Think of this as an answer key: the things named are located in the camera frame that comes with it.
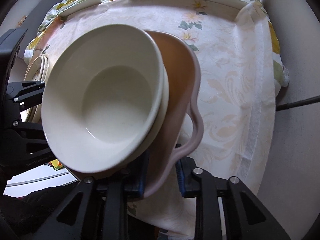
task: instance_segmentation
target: stacked dishes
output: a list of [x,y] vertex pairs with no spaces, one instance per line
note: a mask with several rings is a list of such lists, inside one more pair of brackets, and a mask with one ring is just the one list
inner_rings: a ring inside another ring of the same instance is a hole
[[166,112],[165,77],[160,51],[143,30],[107,25],[81,36],[57,60],[44,89],[50,149],[83,173],[136,158],[154,139],[147,136],[152,127],[161,127],[153,124],[159,109],[158,122]]
[[[179,38],[128,25],[92,30],[62,53],[46,82],[49,147],[79,179],[110,176],[149,148],[148,196],[201,141],[199,85],[196,56]],[[173,150],[186,112],[193,134]]]
[[[37,57],[30,65],[23,81],[46,81],[49,67],[49,55],[43,54]],[[34,106],[21,112],[23,122],[39,122],[41,119],[41,105]]]

